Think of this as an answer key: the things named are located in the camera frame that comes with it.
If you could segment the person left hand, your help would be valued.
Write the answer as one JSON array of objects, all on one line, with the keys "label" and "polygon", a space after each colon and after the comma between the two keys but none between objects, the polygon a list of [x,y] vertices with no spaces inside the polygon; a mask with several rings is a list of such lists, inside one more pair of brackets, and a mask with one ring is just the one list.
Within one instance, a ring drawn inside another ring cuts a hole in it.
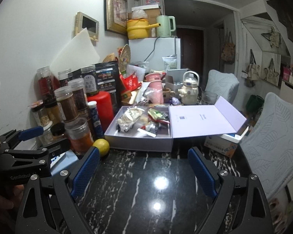
[{"label": "person left hand", "polygon": [[25,187],[24,185],[17,185],[13,187],[13,196],[10,199],[0,195],[0,211],[1,210],[10,210],[13,208],[18,208],[21,204],[22,197],[24,195]]}]

